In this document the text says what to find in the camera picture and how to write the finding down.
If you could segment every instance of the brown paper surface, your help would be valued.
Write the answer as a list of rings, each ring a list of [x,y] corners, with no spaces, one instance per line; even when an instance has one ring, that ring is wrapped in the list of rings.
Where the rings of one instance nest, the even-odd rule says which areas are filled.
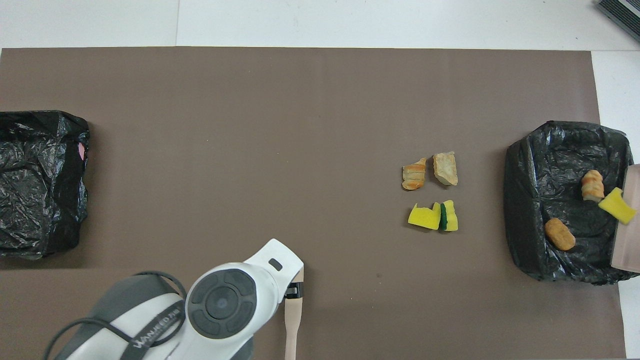
[[[0,110],[90,123],[80,245],[0,259],[0,357],[36,359],[117,280],[188,287],[270,238],[305,262],[298,359],[624,357],[617,286],[538,282],[504,236],[508,145],[547,120],[598,122],[587,52],[4,49]],[[455,151],[458,186],[428,163]],[[406,223],[455,202],[460,230]],[[284,357],[282,307],[255,359]]]

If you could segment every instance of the yellow sponge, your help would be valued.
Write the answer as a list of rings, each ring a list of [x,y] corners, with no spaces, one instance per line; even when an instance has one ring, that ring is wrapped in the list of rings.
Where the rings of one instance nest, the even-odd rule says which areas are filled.
[[[622,189],[615,188],[602,201],[598,203],[601,209],[627,225],[636,215],[636,211],[627,205],[622,199]]]
[[[456,209],[453,207],[453,200],[447,200],[440,205],[440,224],[444,231],[458,230],[458,216]]]
[[[433,204],[433,209],[418,208],[418,204],[413,206],[409,214],[409,224],[426,227],[427,229],[437,230],[440,226],[440,204]]]

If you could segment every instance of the white robot link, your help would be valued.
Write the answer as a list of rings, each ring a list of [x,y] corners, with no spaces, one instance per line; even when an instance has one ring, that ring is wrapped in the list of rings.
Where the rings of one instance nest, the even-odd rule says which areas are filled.
[[[282,300],[301,300],[302,282],[292,280],[302,267],[291,250],[271,239],[246,261],[204,273],[184,298],[172,276],[136,274],[109,289],[86,318],[57,333],[44,359],[65,331],[80,324],[56,360],[248,360],[253,334]]]

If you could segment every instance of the toast piece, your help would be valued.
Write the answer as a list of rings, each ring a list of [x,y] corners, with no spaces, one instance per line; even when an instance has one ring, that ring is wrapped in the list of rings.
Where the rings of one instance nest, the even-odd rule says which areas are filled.
[[[411,165],[402,167],[402,187],[407,190],[416,190],[424,185],[424,172],[427,158],[422,158]]]
[[[598,170],[589,170],[582,178],[582,200],[600,202],[604,199],[602,175]]]
[[[458,184],[458,170],[454,152],[441,152],[433,156],[433,172],[436,178],[444,185]]]
[[[545,233],[559,250],[567,251],[575,246],[575,236],[558,218],[551,218],[545,224]]]

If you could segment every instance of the plastic bag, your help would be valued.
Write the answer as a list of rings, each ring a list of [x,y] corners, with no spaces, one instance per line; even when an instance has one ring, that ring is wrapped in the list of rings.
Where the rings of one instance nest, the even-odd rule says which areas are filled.
[[[78,244],[86,218],[84,119],[0,113],[0,256],[38,259]]]
[[[580,183],[596,169],[607,194],[622,188],[632,164],[624,133],[586,122],[550,121],[511,145],[504,169],[504,221],[515,265],[546,281],[602,285],[637,276],[610,266],[618,221],[597,203],[582,200]],[[571,250],[558,250],[547,240],[544,225],[554,217],[575,236]]]

